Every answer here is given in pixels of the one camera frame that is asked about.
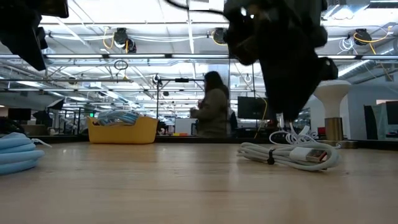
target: wooden table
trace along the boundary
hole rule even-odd
[[[58,144],[0,177],[0,222],[398,223],[398,152],[341,150],[326,172],[235,156],[239,145]]]

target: yellow basket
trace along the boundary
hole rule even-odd
[[[91,143],[150,144],[155,141],[157,119],[138,117],[134,126],[97,126],[96,118],[87,117]]]

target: ceiling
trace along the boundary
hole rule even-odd
[[[223,0],[211,1],[209,6],[201,1],[191,1],[191,6],[196,8],[223,9]],[[317,49],[320,55],[353,55],[373,54],[369,45],[354,45],[352,38],[345,40],[348,35],[353,35],[356,29],[367,29],[373,40],[381,39],[373,43],[377,54],[384,52],[387,44],[391,43],[398,31],[395,21],[398,21],[398,9],[371,8],[365,9],[370,1],[349,1],[347,5],[339,6],[333,11],[323,25],[328,31],[328,43],[323,48]],[[48,54],[123,54],[123,50],[112,47],[113,32],[117,28],[127,29],[129,38],[134,40],[137,46],[137,54],[227,54],[227,46],[216,44],[211,38],[211,33],[216,27],[228,27],[228,21],[222,16],[189,12],[169,6],[163,0],[69,0],[70,17],[59,19],[44,16],[41,26],[47,33],[46,41],[50,49]],[[329,11],[336,6],[329,6]],[[0,45],[0,54],[9,54],[5,46]],[[140,89],[154,89],[152,82],[154,75],[160,78],[203,78],[203,74],[210,70],[219,71],[226,80],[230,76],[232,99],[239,95],[253,95],[250,89],[257,89],[261,96],[265,96],[265,87],[262,80],[261,68],[258,63],[245,67],[238,62],[229,62],[223,59],[185,60],[151,58],[147,59],[125,59],[129,68],[118,71],[114,67],[115,60],[99,59],[51,59],[48,61],[48,70],[37,72],[28,64],[18,59],[1,59],[6,61],[3,69],[19,67],[25,72],[14,73],[3,72],[3,78],[50,78],[54,82],[46,82],[40,85],[48,88],[90,88],[87,82],[79,82],[76,85],[56,82],[59,79],[76,77],[78,79],[99,79],[100,83],[93,84],[99,88],[109,89],[137,89],[136,92],[116,92],[119,99],[109,96],[98,96],[94,91],[84,93],[59,92],[65,96],[78,96],[91,100],[92,102],[121,103],[120,98],[133,103],[139,103],[144,112],[145,108],[151,108],[156,98],[156,92],[139,92]],[[358,61],[336,60],[341,69],[352,66]],[[384,62],[387,69],[395,72],[395,61]],[[130,82],[116,82],[110,79],[123,79],[126,76]],[[358,72],[354,76],[345,78],[353,83],[369,78],[369,72]],[[38,88],[23,83],[13,83],[13,88]],[[175,83],[170,82],[164,90],[189,89],[191,92],[170,91],[169,96],[160,94],[162,99],[200,99],[203,92],[200,89],[202,83]],[[169,101],[162,105],[160,113],[173,114],[174,110]],[[182,101],[175,105],[182,108],[190,108],[196,101]],[[186,114],[187,109],[182,109],[178,114]]]

